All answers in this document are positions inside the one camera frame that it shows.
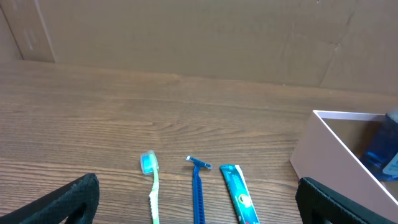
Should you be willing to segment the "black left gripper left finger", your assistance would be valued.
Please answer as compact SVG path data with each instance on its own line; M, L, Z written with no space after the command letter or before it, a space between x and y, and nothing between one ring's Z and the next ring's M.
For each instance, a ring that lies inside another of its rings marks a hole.
M89 173L2 216L1 223L92 224L99 199L99 180Z

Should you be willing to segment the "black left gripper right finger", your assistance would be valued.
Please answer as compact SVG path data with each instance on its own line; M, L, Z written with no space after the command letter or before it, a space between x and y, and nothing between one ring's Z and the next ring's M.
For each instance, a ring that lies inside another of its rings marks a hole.
M299 180L295 199L303 224L394 224L310 177Z

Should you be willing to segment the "teal toothpaste tube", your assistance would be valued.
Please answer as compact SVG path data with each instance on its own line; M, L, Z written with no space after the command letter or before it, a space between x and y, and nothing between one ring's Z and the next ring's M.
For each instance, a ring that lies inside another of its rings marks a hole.
M223 164L220 170L226 182L240 224L260 224L243 171L239 165Z

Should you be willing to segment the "green white toothbrush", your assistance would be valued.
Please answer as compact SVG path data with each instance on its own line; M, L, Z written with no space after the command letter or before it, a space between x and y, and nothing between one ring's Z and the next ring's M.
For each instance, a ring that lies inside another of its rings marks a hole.
M159 163L153 150L141 154L141 170L144 175L153 175L152 188L149 194L150 212L153 224L159 224Z

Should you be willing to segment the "clear soap pump bottle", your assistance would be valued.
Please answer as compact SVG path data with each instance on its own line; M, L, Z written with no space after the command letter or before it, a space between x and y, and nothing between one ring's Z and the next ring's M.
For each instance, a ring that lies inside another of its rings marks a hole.
M376 179L397 180L397 110L384 115L360 160Z

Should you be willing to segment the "blue disposable razor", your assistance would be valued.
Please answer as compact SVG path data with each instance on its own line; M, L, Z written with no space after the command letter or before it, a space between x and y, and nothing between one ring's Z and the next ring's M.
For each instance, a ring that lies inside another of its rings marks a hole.
M191 161L194 164L192 174L194 224L205 224L205 207L203 201L203 188L200 178L200 170L202 168L212 170L213 166L209 163L196 159L191 155L188 155L186 160Z

